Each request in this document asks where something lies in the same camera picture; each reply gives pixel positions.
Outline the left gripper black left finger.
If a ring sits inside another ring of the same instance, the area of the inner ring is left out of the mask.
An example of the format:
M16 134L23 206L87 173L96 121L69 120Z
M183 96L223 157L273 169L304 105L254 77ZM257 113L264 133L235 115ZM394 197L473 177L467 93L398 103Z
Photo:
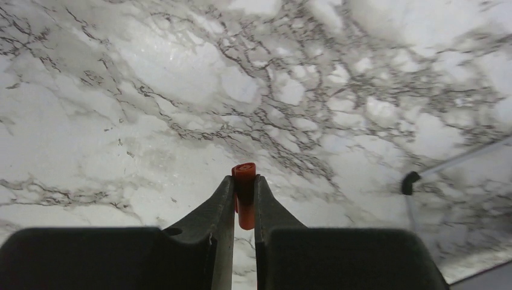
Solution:
M1 247L2 289L230 289L234 180L173 225L27 228Z

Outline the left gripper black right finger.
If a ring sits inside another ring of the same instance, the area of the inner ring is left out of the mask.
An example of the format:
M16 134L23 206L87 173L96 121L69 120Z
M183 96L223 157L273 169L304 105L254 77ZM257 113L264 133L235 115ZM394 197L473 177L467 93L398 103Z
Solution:
M414 233L389 228L309 228L254 183L258 289L447 289Z

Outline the red marker cap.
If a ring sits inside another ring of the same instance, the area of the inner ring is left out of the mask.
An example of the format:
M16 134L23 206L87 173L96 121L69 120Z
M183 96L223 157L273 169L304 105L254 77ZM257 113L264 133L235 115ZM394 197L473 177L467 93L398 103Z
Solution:
M239 164L231 169L235 187L235 212L238 214L238 224L243 230L253 230L255 227L254 182L256 175L255 163Z

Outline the black framed small whiteboard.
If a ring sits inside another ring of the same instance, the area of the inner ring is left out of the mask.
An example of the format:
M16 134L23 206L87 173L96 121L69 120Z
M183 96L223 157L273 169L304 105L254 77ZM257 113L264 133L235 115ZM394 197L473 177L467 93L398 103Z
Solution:
M455 289L511 288L511 138L409 172L410 229Z

